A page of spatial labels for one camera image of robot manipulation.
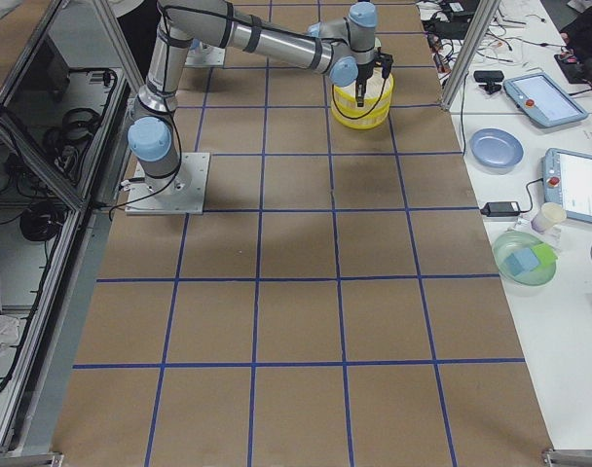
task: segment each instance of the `yellow bucket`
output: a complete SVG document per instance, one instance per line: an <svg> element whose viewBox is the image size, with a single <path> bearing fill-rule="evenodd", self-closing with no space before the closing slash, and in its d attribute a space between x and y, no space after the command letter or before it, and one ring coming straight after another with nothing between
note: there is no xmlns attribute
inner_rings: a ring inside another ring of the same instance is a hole
<svg viewBox="0 0 592 467"><path fill-rule="evenodd" d="M357 107L354 99L354 84L344 88L333 86L331 113L340 124L354 129L370 129L385 121L391 105L393 76L383 80L380 68L374 69L374 75L367 80L364 106Z"/></svg>

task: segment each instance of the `blue sponge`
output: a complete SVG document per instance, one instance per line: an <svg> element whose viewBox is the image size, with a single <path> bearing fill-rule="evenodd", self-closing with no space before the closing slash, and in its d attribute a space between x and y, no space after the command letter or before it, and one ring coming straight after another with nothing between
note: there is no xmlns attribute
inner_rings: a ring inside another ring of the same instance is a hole
<svg viewBox="0 0 592 467"><path fill-rule="evenodd" d="M540 260L532 248L521 248L508 256L504 263L512 275L529 272L540 266Z"/></svg>

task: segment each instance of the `white cup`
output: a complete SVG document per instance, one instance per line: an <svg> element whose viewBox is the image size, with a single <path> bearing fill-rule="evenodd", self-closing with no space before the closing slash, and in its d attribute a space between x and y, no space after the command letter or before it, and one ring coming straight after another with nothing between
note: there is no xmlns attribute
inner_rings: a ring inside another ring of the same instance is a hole
<svg viewBox="0 0 592 467"><path fill-rule="evenodd" d="M565 219L567 219L567 211L560 204L546 202L532 220L532 228L542 234Z"/></svg>

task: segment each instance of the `blue plate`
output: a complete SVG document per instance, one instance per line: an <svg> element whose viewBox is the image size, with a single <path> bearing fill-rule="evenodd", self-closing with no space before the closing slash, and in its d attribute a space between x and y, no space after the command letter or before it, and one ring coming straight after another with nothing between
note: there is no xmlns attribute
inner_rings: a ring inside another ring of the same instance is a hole
<svg viewBox="0 0 592 467"><path fill-rule="evenodd" d="M484 128L471 136L471 152L480 163L493 168L509 168L523 158L523 146L510 133Z"/></svg>

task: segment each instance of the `black headphones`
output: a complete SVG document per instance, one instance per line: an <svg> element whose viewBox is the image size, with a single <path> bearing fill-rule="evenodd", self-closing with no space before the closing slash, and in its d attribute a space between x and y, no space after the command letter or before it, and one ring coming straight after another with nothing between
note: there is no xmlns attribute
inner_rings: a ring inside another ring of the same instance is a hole
<svg viewBox="0 0 592 467"><path fill-rule="evenodd" d="M64 212L51 201L43 201L23 211L19 228L26 240L47 241L58 235L63 222Z"/></svg>

